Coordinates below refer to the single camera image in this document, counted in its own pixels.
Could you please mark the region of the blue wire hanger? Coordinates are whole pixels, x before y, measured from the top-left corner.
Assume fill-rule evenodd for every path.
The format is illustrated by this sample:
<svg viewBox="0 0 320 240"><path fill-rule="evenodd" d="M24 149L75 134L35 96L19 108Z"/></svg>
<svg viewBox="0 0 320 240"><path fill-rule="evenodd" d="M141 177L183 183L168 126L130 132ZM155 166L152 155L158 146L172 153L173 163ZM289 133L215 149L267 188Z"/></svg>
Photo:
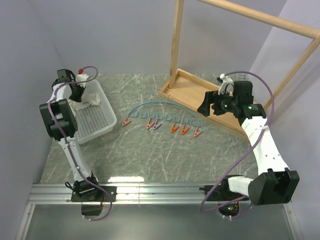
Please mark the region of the blue wire hanger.
<svg viewBox="0 0 320 240"><path fill-rule="evenodd" d="M182 104L175 103L172 101L169 101L169 97L172 95L172 91L168 88L169 90L169 95L165 98L165 100L151 100L147 102L142 102L136 106L134 106L132 109L130 109L127 113L128 118L141 118L141 119L146 119L146 118L151 118L152 120L159 119L163 120L166 122L177 122L181 124L187 124L192 127L202 127L202 123L200 119L196 116L195 113L193 113L191 110L189 110L187 107L183 106ZM191 117L185 119L184 116L178 116L177 113L174 114L168 114L166 111L162 111L162 113L159 112L149 112L146 111L145 113L142 113L140 109L142 107L145 107L147 105L159 105L160 107L163 107L164 105L170 105L174 106L175 108L179 108L185 112L188 112Z"/></svg>

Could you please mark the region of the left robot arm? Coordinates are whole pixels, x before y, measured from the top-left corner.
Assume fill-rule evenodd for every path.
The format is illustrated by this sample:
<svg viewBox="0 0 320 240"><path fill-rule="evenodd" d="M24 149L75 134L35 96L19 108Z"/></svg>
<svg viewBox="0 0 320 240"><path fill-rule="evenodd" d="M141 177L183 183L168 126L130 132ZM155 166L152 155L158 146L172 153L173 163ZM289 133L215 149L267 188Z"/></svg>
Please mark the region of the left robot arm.
<svg viewBox="0 0 320 240"><path fill-rule="evenodd" d="M69 100L80 103L86 83L94 79L84 74L85 69L79 69L77 75L69 69L58 70L52 95L39 106L39 111L49 137L61 146L71 167L74 184L66 182L65 186L81 202L95 202L103 199L103 192L83 158L76 135L78 124L69 104Z"/></svg>

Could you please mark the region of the white underwear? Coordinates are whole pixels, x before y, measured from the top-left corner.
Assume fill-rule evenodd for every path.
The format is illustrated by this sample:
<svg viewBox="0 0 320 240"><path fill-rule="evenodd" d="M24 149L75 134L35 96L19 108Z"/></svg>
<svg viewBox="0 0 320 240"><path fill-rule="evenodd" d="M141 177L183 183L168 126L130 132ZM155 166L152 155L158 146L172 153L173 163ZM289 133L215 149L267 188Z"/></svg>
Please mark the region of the white underwear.
<svg viewBox="0 0 320 240"><path fill-rule="evenodd" d="M84 93L80 102L68 100L68 104L73 111L79 111L89 106L99 106L101 98L97 93Z"/></svg>

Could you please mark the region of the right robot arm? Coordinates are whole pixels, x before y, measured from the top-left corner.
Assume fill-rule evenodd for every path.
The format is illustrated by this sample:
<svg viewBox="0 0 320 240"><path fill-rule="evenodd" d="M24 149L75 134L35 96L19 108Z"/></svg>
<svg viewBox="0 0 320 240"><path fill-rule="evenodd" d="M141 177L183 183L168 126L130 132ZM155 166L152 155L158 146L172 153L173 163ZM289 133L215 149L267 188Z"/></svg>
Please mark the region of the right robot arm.
<svg viewBox="0 0 320 240"><path fill-rule="evenodd" d="M300 177L290 170L283 160L269 129L269 117L263 106L254 103L253 84L250 81L231 82L233 93L222 91L229 84L223 83L219 90L207 91L197 112L209 116L231 113L244 130L254 153L258 176L254 179L241 175L225 175L221 181L220 194L226 200L236 195L245 196L255 206L286 204L290 202Z"/></svg>

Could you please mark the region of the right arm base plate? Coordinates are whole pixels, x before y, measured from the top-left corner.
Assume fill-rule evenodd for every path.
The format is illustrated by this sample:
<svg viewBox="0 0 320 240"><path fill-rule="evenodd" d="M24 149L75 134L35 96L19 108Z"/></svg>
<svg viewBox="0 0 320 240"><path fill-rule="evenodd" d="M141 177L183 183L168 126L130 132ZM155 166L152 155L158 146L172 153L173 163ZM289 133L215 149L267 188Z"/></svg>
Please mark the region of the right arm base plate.
<svg viewBox="0 0 320 240"><path fill-rule="evenodd" d="M199 187L199 190L203 191L204 195L206 196L212 187L214 186L205 185L205 186ZM210 196L207 198L206 202L220 202L220 201L228 202L240 197L242 197L241 194L228 191L226 190L225 187L218 185L217 188L214 190L214 192L211 193Z"/></svg>

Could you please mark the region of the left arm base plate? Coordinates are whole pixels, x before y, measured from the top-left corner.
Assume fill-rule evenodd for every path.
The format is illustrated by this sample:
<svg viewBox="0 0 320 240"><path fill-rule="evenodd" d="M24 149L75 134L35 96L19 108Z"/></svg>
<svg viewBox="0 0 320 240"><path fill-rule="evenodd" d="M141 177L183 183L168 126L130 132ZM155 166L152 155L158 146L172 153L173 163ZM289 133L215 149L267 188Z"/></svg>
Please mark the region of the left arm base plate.
<svg viewBox="0 0 320 240"><path fill-rule="evenodd" d="M101 186L104 191L96 188L90 188L80 192L73 192L71 194L71 202L85 203L85 202L114 202L116 200L117 187L116 186Z"/></svg>

